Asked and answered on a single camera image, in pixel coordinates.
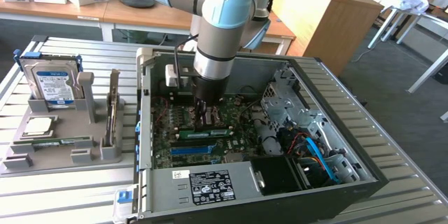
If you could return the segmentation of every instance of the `motherboard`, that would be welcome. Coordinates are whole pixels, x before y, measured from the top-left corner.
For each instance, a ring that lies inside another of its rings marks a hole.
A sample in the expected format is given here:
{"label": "motherboard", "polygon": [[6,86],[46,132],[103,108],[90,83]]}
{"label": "motherboard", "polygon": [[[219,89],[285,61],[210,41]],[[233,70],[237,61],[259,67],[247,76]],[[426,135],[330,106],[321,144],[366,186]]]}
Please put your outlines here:
{"label": "motherboard", "polygon": [[263,153],[250,118],[257,100],[227,95],[206,108],[203,127],[194,128],[193,97],[151,98],[155,169],[233,163]]}

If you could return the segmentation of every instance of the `monitor stand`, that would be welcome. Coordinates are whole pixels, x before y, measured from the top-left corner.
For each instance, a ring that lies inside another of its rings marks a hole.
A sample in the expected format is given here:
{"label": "monitor stand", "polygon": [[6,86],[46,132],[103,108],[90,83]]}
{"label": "monitor stand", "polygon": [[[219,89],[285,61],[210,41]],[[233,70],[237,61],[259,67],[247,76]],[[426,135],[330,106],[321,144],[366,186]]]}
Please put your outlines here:
{"label": "monitor stand", "polygon": [[119,2],[133,8],[149,8],[154,5],[154,0],[119,0]]}

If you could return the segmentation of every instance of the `white cloth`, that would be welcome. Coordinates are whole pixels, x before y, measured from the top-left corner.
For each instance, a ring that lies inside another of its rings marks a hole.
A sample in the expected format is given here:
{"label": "white cloth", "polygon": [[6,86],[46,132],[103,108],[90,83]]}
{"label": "white cloth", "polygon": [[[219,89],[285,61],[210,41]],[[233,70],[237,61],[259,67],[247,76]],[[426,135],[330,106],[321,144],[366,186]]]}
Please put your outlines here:
{"label": "white cloth", "polygon": [[427,0],[374,0],[374,1],[383,6],[382,11],[393,7],[410,13],[421,14],[429,7]]}

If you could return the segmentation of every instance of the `hard drive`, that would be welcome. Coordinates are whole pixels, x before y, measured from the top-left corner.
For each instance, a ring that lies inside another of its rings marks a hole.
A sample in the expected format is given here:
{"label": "hard drive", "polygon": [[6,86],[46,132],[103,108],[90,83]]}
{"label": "hard drive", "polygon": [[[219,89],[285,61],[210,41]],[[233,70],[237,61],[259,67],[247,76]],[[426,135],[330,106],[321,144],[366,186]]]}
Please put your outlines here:
{"label": "hard drive", "polygon": [[45,100],[49,108],[74,106],[74,99],[83,98],[75,80],[81,71],[79,56],[27,52],[18,61],[33,98]]}

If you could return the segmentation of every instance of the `warning label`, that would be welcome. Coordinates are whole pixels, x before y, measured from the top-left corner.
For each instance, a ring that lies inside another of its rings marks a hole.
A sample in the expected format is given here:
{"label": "warning label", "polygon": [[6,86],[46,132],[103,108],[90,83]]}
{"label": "warning label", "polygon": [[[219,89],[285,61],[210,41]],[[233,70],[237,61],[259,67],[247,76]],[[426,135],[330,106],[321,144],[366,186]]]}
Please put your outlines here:
{"label": "warning label", "polygon": [[69,76],[66,72],[38,71],[38,85],[45,100],[51,104],[69,104],[73,102],[73,91],[67,85]]}
{"label": "warning label", "polygon": [[235,199],[227,170],[190,173],[189,183],[194,205]]}

